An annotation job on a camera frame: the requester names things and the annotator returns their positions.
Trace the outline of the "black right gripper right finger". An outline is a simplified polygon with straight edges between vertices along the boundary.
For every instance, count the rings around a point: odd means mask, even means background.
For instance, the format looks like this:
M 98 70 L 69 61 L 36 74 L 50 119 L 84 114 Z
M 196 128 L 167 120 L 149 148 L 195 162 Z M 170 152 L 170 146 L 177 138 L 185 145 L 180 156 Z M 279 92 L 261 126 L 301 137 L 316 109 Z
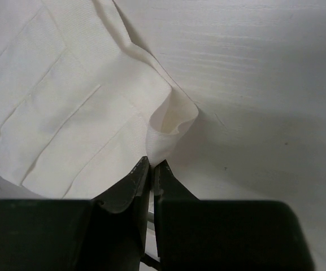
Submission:
M 299 221 L 283 202 L 200 200 L 166 161 L 154 170 L 162 270 L 314 270 Z

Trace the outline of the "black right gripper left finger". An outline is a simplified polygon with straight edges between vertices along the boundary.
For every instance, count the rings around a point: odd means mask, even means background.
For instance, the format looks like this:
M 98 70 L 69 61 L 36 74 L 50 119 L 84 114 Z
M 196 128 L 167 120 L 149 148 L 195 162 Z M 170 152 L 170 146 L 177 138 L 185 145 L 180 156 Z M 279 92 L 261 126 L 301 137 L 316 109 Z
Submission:
M 91 200 L 0 199 L 0 270 L 139 270 L 149 161 Z

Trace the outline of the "white pleated skirt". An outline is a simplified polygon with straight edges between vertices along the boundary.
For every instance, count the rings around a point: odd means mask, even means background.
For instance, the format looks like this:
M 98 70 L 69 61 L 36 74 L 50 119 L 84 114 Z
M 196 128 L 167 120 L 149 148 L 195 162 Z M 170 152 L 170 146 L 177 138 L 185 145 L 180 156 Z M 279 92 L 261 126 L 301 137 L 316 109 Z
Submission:
M 113 1 L 0 1 L 0 180 L 90 199 L 198 116 Z

